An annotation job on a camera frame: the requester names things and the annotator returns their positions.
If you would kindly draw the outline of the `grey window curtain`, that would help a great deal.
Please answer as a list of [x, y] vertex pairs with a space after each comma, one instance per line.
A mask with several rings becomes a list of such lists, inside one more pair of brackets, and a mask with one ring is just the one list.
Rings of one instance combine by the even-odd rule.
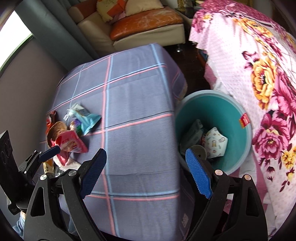
[[66, 70], [99, 58], [67, 10], [80, 1], [25, 0], [15, 12]]

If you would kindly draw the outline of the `teal milk carton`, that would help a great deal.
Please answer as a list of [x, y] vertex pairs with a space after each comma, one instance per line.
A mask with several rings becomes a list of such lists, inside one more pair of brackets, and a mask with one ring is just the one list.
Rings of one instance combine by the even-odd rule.
[[180, 153], [184, 155], [186, 149], [196, 145], [201, 140], [203, 133], [203, 125], [199, 119], [196, 119], [180, 140]]

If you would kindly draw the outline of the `cartoon print pillow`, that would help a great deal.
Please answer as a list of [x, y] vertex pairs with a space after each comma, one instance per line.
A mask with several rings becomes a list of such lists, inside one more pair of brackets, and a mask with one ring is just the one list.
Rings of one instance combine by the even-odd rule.
[[96, 3], [97, 12], [106, 23], [125, 11], [125, 0], [98, 0]]

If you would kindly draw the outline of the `beige leather sofa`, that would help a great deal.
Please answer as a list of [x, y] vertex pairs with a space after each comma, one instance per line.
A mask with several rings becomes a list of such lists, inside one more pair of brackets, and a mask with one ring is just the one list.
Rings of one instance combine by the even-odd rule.
[[185, 43], [182, 17], [160, 1], [83, 1], [68, 14], [101, 56], [151, 43]]

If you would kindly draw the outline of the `pink red snack wrapper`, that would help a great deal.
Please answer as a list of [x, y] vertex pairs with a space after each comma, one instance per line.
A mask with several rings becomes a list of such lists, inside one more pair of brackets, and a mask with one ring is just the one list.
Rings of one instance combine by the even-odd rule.
[[86, 153], [88, 148], [78, 137], [75, 131], [65, 131], [57, 135], [55, 140], [50, 139], [50, 144], [59, 146], [61, 150], [73, 153]]

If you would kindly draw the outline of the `orange leather seat cushion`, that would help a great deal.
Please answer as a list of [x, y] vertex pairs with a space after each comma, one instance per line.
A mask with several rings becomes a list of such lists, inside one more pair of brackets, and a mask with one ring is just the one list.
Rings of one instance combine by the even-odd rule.
[[117, 41], [134, 34], [182, 23], [182, 17], [169, 7], [152, 9], [135, 15], [126, 16], [113, 23], [110, 39], [112, 41]]

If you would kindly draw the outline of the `teal plastic trash bin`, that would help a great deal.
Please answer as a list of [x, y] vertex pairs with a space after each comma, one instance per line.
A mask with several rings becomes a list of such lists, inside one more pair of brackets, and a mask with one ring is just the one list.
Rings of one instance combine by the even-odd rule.
[[232, 97], [219, 91], [201, 90], [186, 96], [175, 110], [177, 145], [197, 119], [205, 131], [216, 127], [228, 139], [225, 155], [212, 163], [227, 175], [234, 173], [247, 158], [252, 139], [251, 124], [242, 127], [240, 119], [245, 110]]

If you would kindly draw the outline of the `beige throw pillow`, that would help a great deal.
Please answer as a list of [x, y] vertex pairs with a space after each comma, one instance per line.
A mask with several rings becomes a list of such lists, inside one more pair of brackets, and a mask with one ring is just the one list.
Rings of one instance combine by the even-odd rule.
[[125, 15], [131, 16], [143, 11], [162, 9], [163, 7], [159, 0], [128, 0], [125, 6]]

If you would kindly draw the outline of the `orange snack packet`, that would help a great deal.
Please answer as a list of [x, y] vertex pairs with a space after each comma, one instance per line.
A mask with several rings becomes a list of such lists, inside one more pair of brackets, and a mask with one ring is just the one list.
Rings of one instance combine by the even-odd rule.
[[48, 134], [50, 128], [56, 123], [57, 121], [57, 112], [55, 110], [51, 111], [46, 118], [46, 134]]

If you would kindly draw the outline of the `white cartoon face mask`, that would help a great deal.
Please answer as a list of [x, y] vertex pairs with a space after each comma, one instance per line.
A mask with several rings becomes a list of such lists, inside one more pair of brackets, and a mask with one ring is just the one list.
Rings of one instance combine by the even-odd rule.
[[210, 129], [204, 140], [204, 148], [207, 152], [207, 158], [213, 159], [223, 157], [227, 149], [228, 139], [223, 136], [216, 127]]

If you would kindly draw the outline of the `white tissue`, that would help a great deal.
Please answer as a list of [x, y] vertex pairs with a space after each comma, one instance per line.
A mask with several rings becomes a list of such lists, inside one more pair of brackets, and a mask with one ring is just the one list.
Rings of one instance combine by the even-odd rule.
[[79, 162], [75, 161], [71, 157], [69, 157], [68, 161], [64, 165], [62, 164], [62, 162], [58, 158], [58, 155], [53, 157], [53, 161], [59, 167], [59, 169], [64, 172], [66, 172], [67, 170], [70, 170], [70, 169], [77, 171], [81, 166], [81, 164]]

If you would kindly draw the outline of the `pink floral quilt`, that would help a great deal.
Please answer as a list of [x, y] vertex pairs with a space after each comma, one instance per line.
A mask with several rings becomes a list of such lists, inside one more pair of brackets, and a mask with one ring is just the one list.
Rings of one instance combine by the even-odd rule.
[[189, 39], [208, 56], [211, 88], [238, 101], [252, 128], [268, 238], [295, 240], [295, 37], [252, 7], [204, 1]]

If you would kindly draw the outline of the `white blue paper cup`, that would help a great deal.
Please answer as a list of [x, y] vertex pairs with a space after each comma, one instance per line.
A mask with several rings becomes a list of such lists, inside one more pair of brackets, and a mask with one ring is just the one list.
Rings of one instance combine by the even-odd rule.
[[198, 159], [207, 160], [207, 151], [203, 146], [193, 145], [191, 150]]

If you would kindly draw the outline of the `light blue snack bag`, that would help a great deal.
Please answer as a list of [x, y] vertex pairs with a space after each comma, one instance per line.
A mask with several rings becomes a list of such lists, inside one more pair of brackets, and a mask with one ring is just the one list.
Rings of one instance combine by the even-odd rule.
[[101, 115], [93, 114], [78, 103], [74, 103], [63, 117], [65, 122], [69, 120], [78, 119], [82, 124], [83, 135], [89, 131], [101, 120]]

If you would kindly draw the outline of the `red sticker on bin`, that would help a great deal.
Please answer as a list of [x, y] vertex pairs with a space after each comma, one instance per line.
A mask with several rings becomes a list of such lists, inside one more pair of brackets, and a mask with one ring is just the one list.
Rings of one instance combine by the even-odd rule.
[[250, 119], [247, 113], [244, 113], [239, 119], [240, 125], [242, 128], [245, 128], [248, 124], [250, 124]]

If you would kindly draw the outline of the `purple green toy egg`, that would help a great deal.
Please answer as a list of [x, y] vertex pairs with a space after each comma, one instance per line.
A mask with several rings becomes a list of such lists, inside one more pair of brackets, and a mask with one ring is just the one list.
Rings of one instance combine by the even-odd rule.
[[79, 137], [83, 135], [82, 124], [78, 119], [71, 121], [69, 130], [74, 131]]

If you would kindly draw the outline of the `grey plaid bed sheet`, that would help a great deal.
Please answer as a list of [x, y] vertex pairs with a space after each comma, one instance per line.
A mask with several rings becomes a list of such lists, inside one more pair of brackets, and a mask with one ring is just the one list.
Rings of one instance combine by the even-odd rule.
[[106, 166], [85, 197], [98, 228], [126, 240], [182, 240], [180, 165], [174, 109], [186, 85], [180, 69], [158, 44], [82, 64], [58, 84], [52, 109], [62, 118], [75, 103], [101, 116], [82, 138]]

